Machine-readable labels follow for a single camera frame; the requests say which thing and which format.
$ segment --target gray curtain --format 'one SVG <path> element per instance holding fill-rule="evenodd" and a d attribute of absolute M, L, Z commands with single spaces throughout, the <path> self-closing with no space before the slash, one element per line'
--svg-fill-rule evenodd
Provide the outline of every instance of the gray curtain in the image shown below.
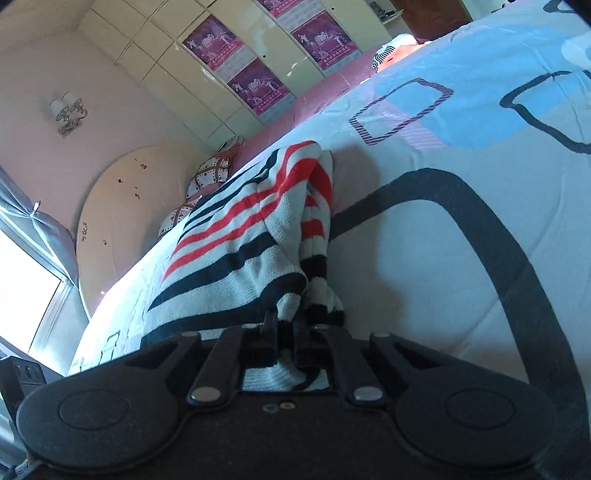
<path fill-rule="evenodd" d="M 33 224 L 44 245 L 39 245 L 53 257 L 55 266 L 78 287 L 78 263 L 75 242 L 70 231 L 53 217 L 39 212 L 35 205 L 0 167 L 0 211 L 14 219 Z"/>

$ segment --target door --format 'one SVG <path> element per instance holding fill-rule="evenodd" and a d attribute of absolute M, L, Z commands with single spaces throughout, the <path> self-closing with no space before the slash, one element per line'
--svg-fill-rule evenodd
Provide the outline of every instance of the door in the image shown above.
<path fill-rule="evenodd" d="M 470 23 L 462 0 L 390 0 L 404 10 L 404 21 L 416 38 L 435 40 Z"/>

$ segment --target silver rivet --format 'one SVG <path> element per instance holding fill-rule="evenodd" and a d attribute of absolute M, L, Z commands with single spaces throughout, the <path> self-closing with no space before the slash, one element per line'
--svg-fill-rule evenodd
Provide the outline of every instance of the silver rivet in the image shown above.
<path fill-rule="evenodd" d="M 279 405 L 276 403 L 268 403 L 267 405 L 263 405 L 262 409 L 267 413 L 277 413 L 279 411 Z"/>
<path fill-rule="evenodd" d="M 293 410 L 296 407 L 296 404 L 292 401 L 282 401 L 279 404 L 279 408 L 282 410 Z"/>
<path fill-rule="evenodd" d="M 355 400 L 378 401 L 384 396 L 384 392 L 378 387 L 359 387 L 353 392 Z"/>
<path fill-rule="evenodd" d="M 193 400 L 203 403 L 219 400 L 221 396 L 222 392 L 214 387 L 199 387 L 191 392 L 191 398 Z"/>

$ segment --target poster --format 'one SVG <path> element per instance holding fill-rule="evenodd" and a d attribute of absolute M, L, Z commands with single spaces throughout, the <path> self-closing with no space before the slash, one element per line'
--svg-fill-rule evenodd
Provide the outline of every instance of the poster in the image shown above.
<path fill-rule="evenodd" d="M 315 59 L 322 70 L 357 52 L 357 46 L 327 11 L 296 28 L 292 35 Z"/>
<path fill-rule="evenodd" d="M 326 73 L 361 53 L 319 0 L 258 0 Z"/>
<path fill-rule="evenodd" d="M 257 115 L 262 115 L 289 90 L 270 71 L 261 59 L 255 59 L 228 84 Z"/>
<path fill-rule="evenodd" d="M 214 71 L 243 46 L 242 41 L 213 15 L 207 17 L 183 43 Z"/>
<path fill-rule="evenodd" d="M 285 0 L 286 3 L 302 0 Z M 295 103 L 296 98 L 272 71 L 216 17 L 207 17 L 183 42 L 205 65 L 216 72 L 269 124 Z"/>

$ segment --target purple poster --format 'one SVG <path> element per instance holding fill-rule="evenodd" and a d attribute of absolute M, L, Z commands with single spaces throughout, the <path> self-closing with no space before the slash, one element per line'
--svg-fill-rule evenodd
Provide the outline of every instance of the purple poster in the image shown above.
<path fill-rule="evenodd" d="M 357 46 L 325 10 L 291 34 L 312 55 L 322 70 L 357 51 Z"/>
<path fill-rule="evenodd" d="M 265 7 L 274 18 L 279 18 L 285 12 L 294 8 L 297 4 L 302 3 L 302 1 L 303 0 L 258 0 L 258 2 Z"/>
<path fill-rule="evenodd" d="M 228 85 L 257 115 L 269 110 L 290 92 L 260 59 L 248 64 Z"/>
<path fill-rule="evenodd" d="M 242 41 L 213 15 L 207 17 L 183 44 L 212 70 L 216 70 L 243 45 Z"/>

